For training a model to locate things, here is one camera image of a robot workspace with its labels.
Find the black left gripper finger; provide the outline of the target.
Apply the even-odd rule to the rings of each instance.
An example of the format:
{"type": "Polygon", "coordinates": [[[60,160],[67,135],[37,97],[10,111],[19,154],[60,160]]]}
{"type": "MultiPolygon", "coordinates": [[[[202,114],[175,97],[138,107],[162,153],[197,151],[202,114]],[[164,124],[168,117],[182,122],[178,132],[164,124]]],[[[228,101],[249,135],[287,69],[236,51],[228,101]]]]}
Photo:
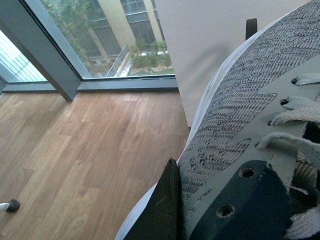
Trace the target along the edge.
{"type": "Polygon", "coordinates": [[[146,207],[125,235],[125,240],[183,240],[180,172],[170,158],[146,207]]]}

